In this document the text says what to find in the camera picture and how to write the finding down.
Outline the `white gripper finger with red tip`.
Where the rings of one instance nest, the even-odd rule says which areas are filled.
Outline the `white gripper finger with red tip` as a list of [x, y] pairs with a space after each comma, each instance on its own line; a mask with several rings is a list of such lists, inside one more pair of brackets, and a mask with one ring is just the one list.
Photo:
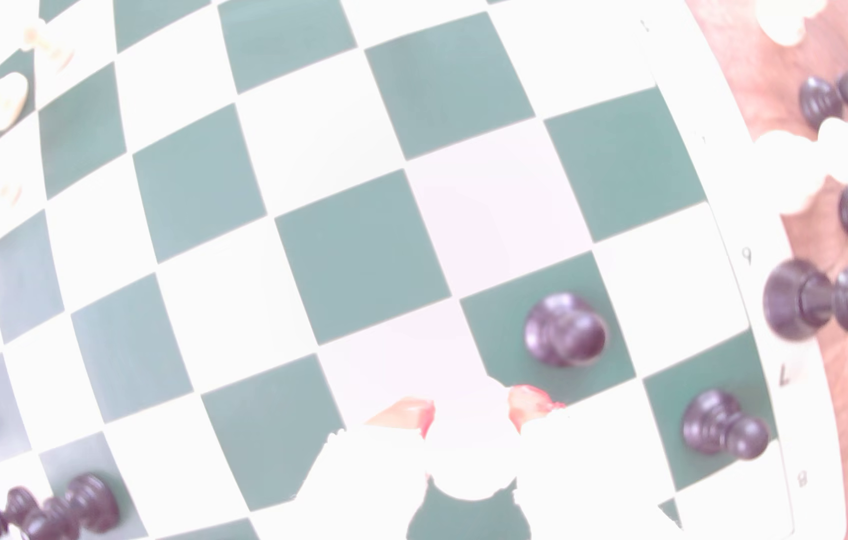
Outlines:
[[681, 539], [682, 529], [619, 477], [609, 449], [585, 434], [581, 417], [544, 390], [507, 390], [521, 437], [515, 504], [531, 539]]
[[402, 398], [331, 433], [292, 505], [293, 539], [406, 539], [429, 486], [431, 399]]

